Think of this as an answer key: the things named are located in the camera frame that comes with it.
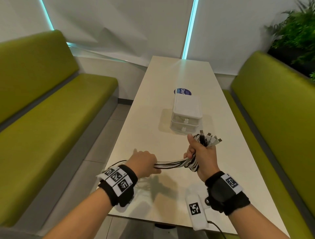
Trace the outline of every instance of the left hand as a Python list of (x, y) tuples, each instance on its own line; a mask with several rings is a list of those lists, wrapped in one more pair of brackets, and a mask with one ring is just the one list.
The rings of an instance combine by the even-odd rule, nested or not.
[(148, 151), (134, 151), (134, 154), (125, 163), (134, 173), (138, 179), (149, 177), (151, 174), (160, 174), (161, 170), (154, 168), (154, 164), (157, 162), (157, 158), (154, 154)]

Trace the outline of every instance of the floor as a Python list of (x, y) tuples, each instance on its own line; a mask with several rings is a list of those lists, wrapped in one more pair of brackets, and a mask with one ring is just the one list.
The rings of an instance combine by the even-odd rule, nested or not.
[[(95, 141), (80, 168), (69, 183), (42, 230), (30, 239), (42, 238), (52, 227), (64, 218), (97, 186), (95, 176), (101, 172), (114, 148), (121, 128), (128, 115), (130, 106), (119, 104)], [(154, 224), (122, 218), (106, 217), (94, 239), (152, 239)], [(179, 239), (207, 238), (204, 232), (178, 228)]]

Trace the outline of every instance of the white drawer organizer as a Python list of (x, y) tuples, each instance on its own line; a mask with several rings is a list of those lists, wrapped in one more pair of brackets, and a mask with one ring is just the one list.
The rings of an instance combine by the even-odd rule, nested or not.
[(171, 129), (186, 133), (195, 133), (202, 119), (199, 96), (175, 94)]

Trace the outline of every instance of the blue sticker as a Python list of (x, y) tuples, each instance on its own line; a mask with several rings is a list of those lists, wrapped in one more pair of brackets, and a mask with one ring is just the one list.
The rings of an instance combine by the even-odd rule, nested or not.
[(189, 96), (192, 95), (192, 93), (189, 90), (184, 89), (184, 88), (177, 88), (176, 90), (178, 94), (189, 95)]

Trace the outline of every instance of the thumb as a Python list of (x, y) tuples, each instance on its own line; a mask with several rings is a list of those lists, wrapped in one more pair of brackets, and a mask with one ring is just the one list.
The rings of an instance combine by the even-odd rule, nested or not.
[(187, 135), (187, 139), (188, 139), (190, 146), (192, 148), (194, 148), (195, 150), (203, 147), (203, 145), (201, 143), (199, 143), (199, 142), (197, 142), (197, 140), (195, 140), (195, 138), (192, 136), (192, 134)]

